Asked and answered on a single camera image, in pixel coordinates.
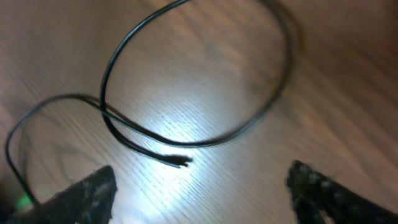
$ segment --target wooden table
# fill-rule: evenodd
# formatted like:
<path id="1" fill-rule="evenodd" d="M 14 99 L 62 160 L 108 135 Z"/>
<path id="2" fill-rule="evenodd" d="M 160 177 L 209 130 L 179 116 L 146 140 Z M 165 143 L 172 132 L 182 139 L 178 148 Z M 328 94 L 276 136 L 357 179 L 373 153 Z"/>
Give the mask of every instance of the wooden table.
<path id="1" fill-rule="evenodd" d="M 98 95 L 113 50 L 169 0 L 2 0 L 0 143 L 36 102 Z M 294 159 L 398 212 L 398 2 L 283 0 L 304 52 L 283 97 L 250 133 L 219 147 L 174 149 L 123 129 L 174 169 L 126 150 L 100 113 L 76 101 L 35 115 L 12 154 L 41 201 L 110 164 L 112 223 L 292 223 Z M 193 0 L 146 27 L 122 53 L 108 102 L 168 138 L 221 134 L 250 117 L 279 77 L 283 41 L 256 0 Z M 0 192 L 23 196 L 3 153 Z"/>

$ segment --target brown wood grain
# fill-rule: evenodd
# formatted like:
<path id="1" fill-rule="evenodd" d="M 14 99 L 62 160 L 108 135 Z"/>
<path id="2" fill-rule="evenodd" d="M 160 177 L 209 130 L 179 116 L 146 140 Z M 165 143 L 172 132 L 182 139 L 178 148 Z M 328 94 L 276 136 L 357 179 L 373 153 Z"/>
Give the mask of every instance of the brown wood grain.
<path id="1" fill-rule="evenodd" d="M 2 0 L 0 143 L 46 97 L 98 95 L 124 35 L 166 0 Z M 304 53 L 283 97 L 250 133 L 209 149 L 174 149 L 123 129 L 143 146 L 186 154 L 177 170 L 126 150 L 100 113 L 54 103 L 13 141 L 41 201 L 114 167 L 112 223 L 292 223 L 284 186 L 294 159 L 398 212 L 398 2 L 281 2 L 300 24 Z M 256 0 L 193 0 L 157 19 L 122 53 L 108 102 L 168 138 L 221 134 L 269 96 L 282 62 L 276 22 Z M 0 156 L 1 195 L 23 195 Z"/>

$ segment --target black cable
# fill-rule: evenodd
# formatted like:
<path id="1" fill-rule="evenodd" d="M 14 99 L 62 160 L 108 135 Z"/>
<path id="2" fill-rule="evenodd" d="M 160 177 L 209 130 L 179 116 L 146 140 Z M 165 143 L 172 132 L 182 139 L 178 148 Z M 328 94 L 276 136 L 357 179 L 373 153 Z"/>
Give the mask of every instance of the black cable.
<path id="1" fill-rule="evenodd" d="M 99 93 L 99 99 L 95 98 L 94 96 L 86 95 L 86 94 L 67 94 L 67 95 L 58 95 L 58 96 L 53 96 L 51 98 L 48 98 L 33 108 L 31 108 L 28 112 L 26 112 L 16 123 L 16 125 L 11 129 L 10 133 L 8 134 L 8 137 L 6 139 L 6 144 L 4 146 L 5 152 L 6 152 L 6 159 L 7 162 L 12 169 L 13 173 L 17 177 L 19 183 L 21 184 L 22 188 L 26 192 L 27 196 L 30 198 L 31 202 L 35 205 L 38 206 L 40 205 L 39 201 L 35 198 L 33 195 L 32 191 L 30 190 L 29 186 L 27 185 L 26 181 L 22 178 L 18 170 L 16 169 L 14 163 L 11 160 L 10 153 L 9 153 L 9 145 L 11 142 L 11 138 L 13 134 L 15 133 L 16 129 L 28 118 L 30 118 L 34 113 L 38 112 L 39 109 L 44 107 L 45 105 L 49 103 L 53 103 L 55 101 L 59 100 L 66 100 L 66 99 L 74 99 L 74 100 L 80 100 L 85 103 L 88 103 L 90 106 L 96 108 L 97 110 L 101 111 L 103 115 L 104 122 L 106 126 L 108 127 L 109 131 L 112 133 L 112 135 L 123 145 L 125 145 L 127 148 L 136 151 L 138 153 L 141 153 L 145 156 L 148 156 L 150 158 L 156 159 L 159 162 L 163 162 L 164 164 L 174 166 L 174 167 L 181 167 L 181 166 L 188 166 L 188 162 L 191 162 L 192 159 L 189 157 L 185 156 L 180 156 L 180 155 L 170 155 L 170 156 L 165 156 L 165 155 L 160 155 L 158 153 L 152 152 L 148 149 L 145 149 L 136 143 L 130 141 L 127 137 L 123 136 L 113 125 L 111 122 L 111 119 L 116 121 L 117 123 L 145 136 L 148 138 L 151 138 L 155 141 L 158 141 L 162 144 L 166 144 L 169 146 L 173 147 L 184 147 L 184 148 L 194 148 L 194 147 L 210 147 L 210 146 L 215 146 L 219 144 L 223 144 L 227 141 L 233 140 L 237 138 L 238 136 L 241 136 L 244 134 L 247 130 L 252 128 L 264 115 L 265 113 L 270 109 L 270 107 L 278 100 L 280 97 L 282 90 L 285 88 L 287 81 L 290 77 L 293 64 L 294 64 L 294 38 L 293 35 L 289 29 L 289 23 L 286 21 L 285 16 L 283 15 L 283 12 L 281 12 L 278 8 L 278 6 L 273 2 L 273 0 L 260 0 L 262 3 L 264 3 L 265 6 L 269 9 L 269 11 L 272 13 L 272 15 L 276 18 L 281 31 L 284 35 L 284 42 L 285 42 L 285 49 L 284 49 L 284 55 L 285 55 L 285 60 L 283 63 L 283 68 L 282 68 L 282 76 L 280 78 L 280 81 L 278 85 L 276 86 L 273 94 L 271 97 L 260 107 L 260 109 L 254 114 L 252 118 L 247 120 L 246 122 L 241 123 L 238 127 L 233 129 L 232 131 L 229 131 L 227 133 L 224 133 L 220 136 L 217 136 L 215 138 L 203 140 L 203 141 L 195 141 L 195 142 L 178 142 L 178 141 L 173 141 L 171 139 L 167 139 L 157 133 L 154 133 L 141 125 L 131 121 L 127 117 L 125 117 L 123 114 L 118 112 L 115 108 L 111 107 L 110 105 L 107 105 L 105 102 L 105 96 L 106 96 L 106 86 L 109 80 L 109 76 L 111 74 L 112 68 L 118 59 L 120 53 L 122 52 L 123 48 L 127 45 L 127 43 L 131 40 L 132 37 L 134 37 L 142 28 L 144 28 L 148 23 L 153 21 L 155 18 L 163 15 L 167 11 L 178 7 L 190 0 L 178 0 L 175 1 L 162 9 L 159 9 L 158 11 L 154 12 L 151 14 L 149 17 L 144 19 L 142 22 L 140 22 L 132 31 L 128 33 L 127 36 L 122 40 L 122 42 L 119 44 L 115 52 L 113 53 L 113 56 L 111 57 L 108 66 L 106 67 L 103 80 L 101 83 L 101 91 Z"/>

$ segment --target cord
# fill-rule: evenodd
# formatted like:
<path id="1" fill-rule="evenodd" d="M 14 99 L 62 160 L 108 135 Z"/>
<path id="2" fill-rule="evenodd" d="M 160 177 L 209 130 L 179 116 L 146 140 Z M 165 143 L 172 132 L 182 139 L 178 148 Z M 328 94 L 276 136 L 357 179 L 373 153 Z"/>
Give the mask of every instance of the cord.
<path id="1" fill-rule="evenodd" d="M 233 130 L 228 131 L 227 133 L 224 133 L 220 136 L 217 136 L 217 137 L 214 137 L 211 139 L 195 141 L 195 142 L 178 142 L 178 141 L 174 141 L 171 139 L 167 139 L 157 133 L 154 133 L 154 132 L 142 127 L 141 125 L 137 124 L 136 122 L 131 121 L 129 118 L 127 118 L 123 114 L 121 114 L 118 110 L 116 110 L 115 108 L 113 108 L 112 106 L 110 106 L 106 103 L 106 100 L 105 100 L 106 87 L 108 84 L 109 76 L 111 74 L 111 71 L 113 69 L 115 62 L 117 61 L 120 53 L 122 52 L 124 47 L 127 45 L 127 43 L 142 28 L 144 28 L 146 25 L 148 25 L 148 23 L 150 23 L 157 17 L 165 14 L 169 10 L 176 8 L 176 7 L 182 5 L 186 2 L 189 2 L 189 1 L 190 0 L 178 0 L 178 1 L 172 2 L 172 3 L 164 6 L 163 8 L 154 12 L 149 17 L 147 17 L 142 22 L 140 22 L 137 26 L 135 26 L 135 28 L 133 28 L 132 31 L 130 31 L 127 34 L 127 36 L 125 36 L 125 38 L 122 40 L 122 42 L 116 48 L 115 52 L 113 53 L 113 55 L 108 63 L 108 66 L 106 67 L 106 70 L 105 70 L 105 73 L 104 73 L 104 76 L 102 79 L 102 83 L 101 83 L 99 98 L 96 98 L 96 97 L 90 96 L 90 95 L 86 95 L 86 94 L 80 94 L 80 93 L 57 95 L 57 96 L 48 98 L 48 99 L 40 102 L 39 104 L 35 105 L 28 112 L 26 112 L 21 118 L 19 118 L 18 122 L 11 129 L 11 131 L 9 132 L 9 134 L 7 136 L 4 150 L 6 153 L 7 163 L 9 164 L 14 175 L 17 177 L 17 180 L 20 183 L 21 187 L 26 192 L 27 196 L 30 198 L 30 201 L 34 204 L 35 207 L 38 207 L 40 205 L 40 202 L 36 199 L 36 197 L 34 196 L 32 191 L 30 190 L 27 182 L 22 178 L 22 176 L 16 169 L 14 163 L 12 162 L 10 153 L 9 153 L 9 145 L 11 142 L 11 138 L 14 135 L 16 129 L 25 120 L 29 119 L 33 114 L 38 112 L 38 110 L 40 110 L 47 104 L 50 104 L 50 103 L 53 103 L 56 101 L 60 101 L 60 100 L 79 100 L 79 101 L 85 102 L 101 112 L 104 122 L 105 122 L 106 126 L 108 127 L 109 131 L 121 144 L 126 146 L 128 149 L 138 152 L 138 153 L 145 155 L 147 157 L 150 157 L 152 159 L 155 159 L 155 160 L 162 162 L 164 164 L 167 164 L 169 166 L 174 166 L 174 167 L 185 166 L 185 167 L 187 167 L 188 162 L 192 161 L 191 158 L 186 157 L 186 156 L 181 156 L 181 155 L 161 155 L 156 152 L 150 151 L 142 146 L 139 146 L 136 143 L 129 140 L 124 135 L 122 135 L 119 132 L 119 130 L 116 129 L 116 127 L 114 126 L 114 124 L 112 123 L 111 120 L 129 128 L 145 137 L 151 138 L 157 142 L 160 142 L 160 143 L 168 145 L 168 146 L 183 147 L 183 148 L 210 147 L 210 146 L 223 144 L 223 143 L 233 140 L 239 136 L 242 136 L 245 132 L 247 132 L 249 129 L 251 129 L 261 118 L 263 118 L 265 113 L 279 99 L 280 95 L 282 94 L 283 89 L 286 87 L 287 81 L 290 77 L 290 74 L 292 72 L 293 65 L 294 65 L 294 38 L 293 38 L 293 34 L 290 31 L 290 27 L 289 27 L 289 23 L 287 22 L 287 18 L 283 15 L 283 12 L 279 9 L 278 5 L 275 2 L 273 2 L 273 0 L 260 0 L 260 2 L 262 2 L 269 9 L 269 11 L 272 13 L 272 15 L 276 18 L 278 25 L 280 26 L 280 29 L 284 35 L 285 59 L 283 62 L 282 75 L 281 75 L 280 81 L 279 81 L 278 85 L 276 86 L 275 90 L 273 91 L 271 97 L 260 107 L 260 109 L 249 120 L 241 123 L 238 127 L 234 128 Z"/>

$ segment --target blurry black object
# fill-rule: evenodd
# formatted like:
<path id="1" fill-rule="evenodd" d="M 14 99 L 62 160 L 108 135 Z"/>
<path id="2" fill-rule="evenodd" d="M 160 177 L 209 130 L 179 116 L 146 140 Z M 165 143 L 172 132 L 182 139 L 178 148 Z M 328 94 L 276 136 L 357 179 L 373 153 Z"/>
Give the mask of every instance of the blurry black object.
<path id="1" fill-rule="evenodd" d="M 6 224 L 108 224 L 115 194 L 114 172 L 106 166 Z"/>
<path id="2" fill-rule="evenodd" d="M 287 187 L 298 223 L 325 224 L 324 212 L 336 224 L 398 223 L 398 216 L 337 184 L 302 162 L 289 170 Z"/>

